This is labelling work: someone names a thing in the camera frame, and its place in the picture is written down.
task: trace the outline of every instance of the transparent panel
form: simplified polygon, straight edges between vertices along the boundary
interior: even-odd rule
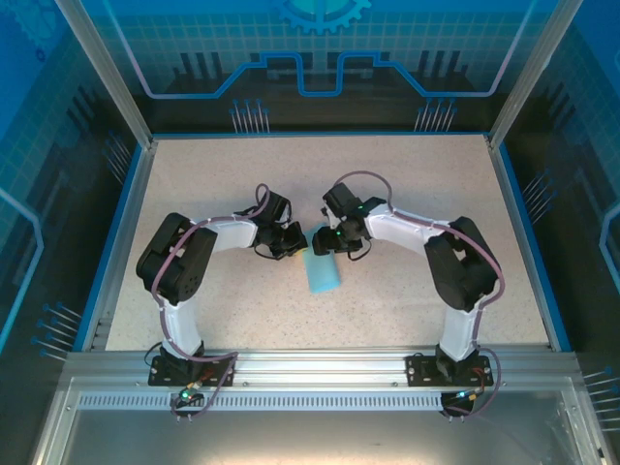
[[[490,129],[556,1],[84,4],[156,133],[445,132]]]
[[[163,412],[79,412],[63,463],[214,460],[265,465],[582,463],[555,392],[504,393],[483,419],[464,423],[438,412],[213,412],[194,424],[177,424]]]
[[[0,65],[0,437],[25,463],[136,141],[53,1],[0,2]]]
[[[506,139],[570,342],[585,374],[599,373],[591,392],[602,401],[617,397],[605,368],[620,369],[619,18],[615,1],[583,2]],[[617,407],[601,405],[600,418],[617,419]]]

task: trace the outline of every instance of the enclosure wall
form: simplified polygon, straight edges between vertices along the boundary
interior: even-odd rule
[[[0,2],[0,63],[0,437],[26,463],[75,336],[44,306],[79,320],[136,141],[53,2]]]

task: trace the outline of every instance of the speckled tabletop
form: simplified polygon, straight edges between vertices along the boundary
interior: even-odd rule
[[[322,196],[341,174],[381,173],[395,206],[419,215],[478,225],[507,280],[489,307],[480,341],[541,343],[547,338],[500,187],[482,136],[380,136],[200,139],[159,142],[118,298],[108,350],[144,350],[162,338],[157,307],[135,273],[165,216],[194,219],[254,204],[265,182],[293,203],[309,230],[323,221]],[[351,178],[360,198],[385,197],[370,177]],[[197,293],[199,331],[208,348],[302,349],[433,345],[444,303],[425,258],[374,241],[352,263],[336,258],[342,285],[310,294],[301,256],[280,262],[252,250],[215,254]]]

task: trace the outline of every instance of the wire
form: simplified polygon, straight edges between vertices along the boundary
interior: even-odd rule
[[[222,376],[222,379],[218,383],[217,387],[213,391],[213,394],[211,395],[209,401],[204,404],[204,407],[202,407],[202,409],[200,409],[198,412],[196,412],[193,415],[193,418],[199,417],[200,415],[204,415],[206,411],[209,409],[209,407],[213,404],[215,397],[219,393],[222,385],[224,384],[226,378],[228,377],[229,372],[231,371],[234,363],[236,362],[239,356],[239,352],[230,352],[222,356],[192,356],[190,354],[186,354],[171,338],[171,334],[168,329],[168,324],[166,322],[166,303],[157,295],[157,289],[159,287],[160,281],[162,280],[162,277],[164,276],[164,273],[166,273],[166,270],[172,263],[172,260],[174,259],[174,257],[176,257],[176,254],[178,253],[178,251],[181,249],[181,247],[183,247],[183,244],[187,241],[187,239],[189,239],[192,236],[192,234],[195,233],[199,228],[202,228],[203,226],[209,225],[211,223],[216,223],[216,222],[221,222],[221,221],[249,220],[251,218],[254,218],[255,216],[260,215],[263,212],[263,210],[266,208],[267,203],[269,202],[269,196],[271,194],[271,191],[269,191],[269,187],[266,184],[261,183],[256,187],[256,191],[255,191],[256,199],[259,197],[259,192],[261,191],[261,188],[264,188],[263,203],[261,203],[261,205],[259,205],[259,207],[252,213],[248,215],[242,215],[242,216],[231,215],[231,216],[217,216],[214,218],[208,218],[206,220],[202,220],[198,222],[197,224],[192,226],[189,230],[187,230],[185,234],[181,236],[181,238],[176,243],[176,245],[172,247],[170,254],[164,260],[164,264],[162,264],[162,267],[157,272],[157,275],[155,275],[155,279],[153,280],[153,284],[151,286],[151,295],[153,295],[153,298],[155,299],[155,301],[157,302],[157,305],[159,306],[159,321],[162,326],[162,331],[164,332],[164,337],[169,342],[170,346],[180,356],[187,358],[188,360],[197,361],[200,363],[216,362],[216,361],[219,362],[219,361],[223,361],[226,359],[230,359],[229,366],[226,369],[226,372]],[[172,412],[173,415],[177,415],[176,403],[172,403],[170,407],[170,411]]]
[[[150,354],[151,352],[153,352],[155,349],[157,349],[157,348],[158,348],[159,346],[161,346],[161,345],[162,345],[162,343],[161,343],[161,342],[158,342],[157,344],[153,344],[153,345],[151,346],[151,348],[150,348],[148,351],[146,351],[146,354],[144,354],[144,363],[146,363],[146,366],[148,366],[149,368],[150,368],[150,366],[151,366],[151,363],[153,363],[153,362],[151,361],[151,363],[148,363],[148,362],[146,361],[146,358],[149,356],[149,354]]]
[[[495,274],[497,275],[497,278],[500,282],[500,286],[499,289],[497,290],[497,293],[495,293],[494,295],[486,298],[485,300],[483,300],[479,306],[478,306],[478,313],[476,315],[476,321],[474,322],[474,331],[473,331],[473,342],[475,345],[478,345],[478,333],[480,331],[480,326],[481,326],[481,320],[482,320],[482,310],[487,306],[490,305],[491,303],[497,301],[503,294],[504,294],[504,290],[506,289],[506,279],[504,277],[504,273],[502,273],[502,268],[499,266],[499,264],[497,263],[497,261],[488,253],[486,252],[474,239],[472,239],[471,237],[469,237],[467,234],[464,234],[461,231],[457,231],[454,228],[451,228],[450,226],[446,226],[446,225],[442,225],[440,223],[436,223],[432,220],[425,220],[423,218],[414,218],[411,217],[409,215],[405,215],[401,212],[399,212],[398,210],[396,210],[396,208],[394,208],[394,206],[391,204],[391,198],[392,198],[392,188],[391,188],[391,184],[389,184],[388,180],[385,179],[383,176],[381,176],[380,174],[377,174],[373,171],[368,171],[368,170],[356,170],[356,171],[351,171],[348,172],[342,176],[340,176],[336,182],[334,182],[334,186],[340,182],[342,182],[344,179],[346,179],[347,177],[356,175],[356,174],[366,174],[369,176],[373,176],[377,179],[379,179],[380,181],[382,181],[386,187],[387,187],[387,207],[389,208],[389,211],[391,212],[392,215],[394,215],[397,218],[400,218],[401,220],[405,220],[408,221],[410,223],[413,223],[415,225],[420,225],[420,226],[425,226],[428,228],[436,228],[438,230],[444,231],[446,233],[450,233],[454,236],[456,236],[457,238],[461,239],[464,242],[467,242],[469,245],[471,245],[474,250],[476,250],[476,252],[478,252],[487,262],[488,264],[491,266],[491,268],[493,268],[493,271],[495,271]]]
[[[349,252],[347,252],[347,257],[349,258],[350,261],[357,262],[357,261],[363,259],[365,256],[367,256],[370,253],[371,250],[372,250],[372,242],[368,241],[368,248],[366,249],[366,251],[363,254],[361,254],[361,255],[359,255],[357,257],[351,257],[351,251],[349,251]]]
[[[254,253],[256,255],[258,255],[259,257],[262,257],[262,258],[268,259],[268,260],[275,260],[276,262],[279,262],[280,260],[282,260],[284,258],[284,255],[281,255],[280,257],[273,257],[273,256],[270,257],[269,255],[262,254],[261,252],[258,251],[259,245],[261,245],[261,244],[258,244],[258,245],[254,246]]]
[[[497,397],[497,392],[500,390],[500,385],[502,384],[502,364],[500,363],[500,358],[497,356],[495,351],[487,347],[479,347],[479,350],[481,352],[487,352],[488,354],[491,354],[491,356],[495,359],[495,365],[497,366],[497,380],[495,380],[495,386],[493,387],[493,392],[491,392],[491,395],[488,398],[488,400],[479,409],[477,409],[475,412],[472,412],[472,413],[464,409],[459,409],[458,407],[446,407],[446,409],[454,410],[456,412],[464,414],[464,416],[468,419],[477,417],[482,412],[484,412],[486,409],[488,409],[488,407],[491,405],[493,400],[495,400],[495,397]]]

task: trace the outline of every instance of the blue sponge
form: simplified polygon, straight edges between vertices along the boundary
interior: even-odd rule
[[[303,256],[303,264],[306,266],[308,286],[310,286],[312,294],[324,293],[340,286],[340,276],[338,276],[333,252],[329,252],[329,255],[317,256],[312,248],[312,237],[323,226],[325,224],[320,224],[313,230],[304,233],[308,241],[308,248],[301,255]]]

